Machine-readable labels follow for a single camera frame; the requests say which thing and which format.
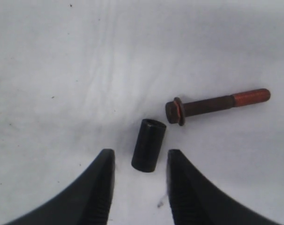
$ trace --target white surface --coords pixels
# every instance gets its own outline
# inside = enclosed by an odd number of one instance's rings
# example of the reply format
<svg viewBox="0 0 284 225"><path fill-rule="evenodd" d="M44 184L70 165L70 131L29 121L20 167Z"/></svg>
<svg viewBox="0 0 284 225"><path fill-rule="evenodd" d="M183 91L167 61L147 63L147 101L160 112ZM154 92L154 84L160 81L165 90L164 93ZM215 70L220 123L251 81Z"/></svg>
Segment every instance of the white surface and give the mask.
<svg viewBox="0 0 284 225"><path fill-rule="evenodd" d="M55 196L103 148L116 152L110 225L173 224L171 148L284 224L284 0L202 2L0 1L0 224ZM131 167L141 120L167 123L167 101L256 88L271 100L168 125L156 171Z"/></svg>

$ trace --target bolt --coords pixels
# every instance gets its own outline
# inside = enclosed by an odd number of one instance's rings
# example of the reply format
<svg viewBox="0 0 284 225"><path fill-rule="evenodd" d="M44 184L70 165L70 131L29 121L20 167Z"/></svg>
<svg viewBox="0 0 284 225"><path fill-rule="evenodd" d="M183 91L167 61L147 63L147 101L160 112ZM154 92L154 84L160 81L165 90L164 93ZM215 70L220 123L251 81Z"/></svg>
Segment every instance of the bolt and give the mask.
<svg viewBox="0 0 284 225"><path fill-rule="evenodd" d="M266 102L270 99L270 96L269 90L257 89L185 104L181 102L179 97L176 97L173 102L166 104L166 116L169 123L178 123L183 126L186 117Z"/></svg>

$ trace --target bolt thread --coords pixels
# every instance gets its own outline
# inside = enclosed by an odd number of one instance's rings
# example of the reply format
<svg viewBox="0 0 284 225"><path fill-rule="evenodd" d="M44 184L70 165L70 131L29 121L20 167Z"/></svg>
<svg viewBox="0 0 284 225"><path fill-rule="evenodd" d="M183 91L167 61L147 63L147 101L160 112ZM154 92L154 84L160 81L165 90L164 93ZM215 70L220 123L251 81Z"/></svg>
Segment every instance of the bolt thread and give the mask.
<svg viewBox="0 0 284 225"><path fill-rule="evenodd" d="M271 93L267 89L251 90L232 95L235 99L234 107L252 105L260 102L266 102L270 99Z"/></svg>

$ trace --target dark speck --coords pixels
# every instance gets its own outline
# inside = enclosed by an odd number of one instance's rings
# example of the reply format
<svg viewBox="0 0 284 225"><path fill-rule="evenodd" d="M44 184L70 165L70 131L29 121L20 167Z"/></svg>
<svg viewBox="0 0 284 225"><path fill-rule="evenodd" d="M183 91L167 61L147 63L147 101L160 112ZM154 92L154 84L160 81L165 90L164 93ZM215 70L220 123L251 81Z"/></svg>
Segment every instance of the dark speck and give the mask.
<svg viewBox="0 0 284 225"><path fill-rule="evenodd" d="M161 208L162 206L164 205L164 203L162 201L160 201L158 204L157 204L157 208Z"/></svg>

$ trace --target white backdrop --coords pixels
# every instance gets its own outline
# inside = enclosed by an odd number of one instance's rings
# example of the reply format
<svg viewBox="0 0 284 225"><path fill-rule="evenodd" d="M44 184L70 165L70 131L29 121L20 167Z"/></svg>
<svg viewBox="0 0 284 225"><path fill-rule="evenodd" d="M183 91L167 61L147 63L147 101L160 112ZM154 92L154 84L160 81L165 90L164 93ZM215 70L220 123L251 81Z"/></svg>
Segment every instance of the white backdrop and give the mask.
<svg viewBox="0 0 284 225"><path fill-rule="evenodd" d="M1 0L0 224L116 153L110 225L172 225L167 151L284 224L284 0ZM157 169L130 164L164 105L268 88L269 102L167 126Z"/></svg>

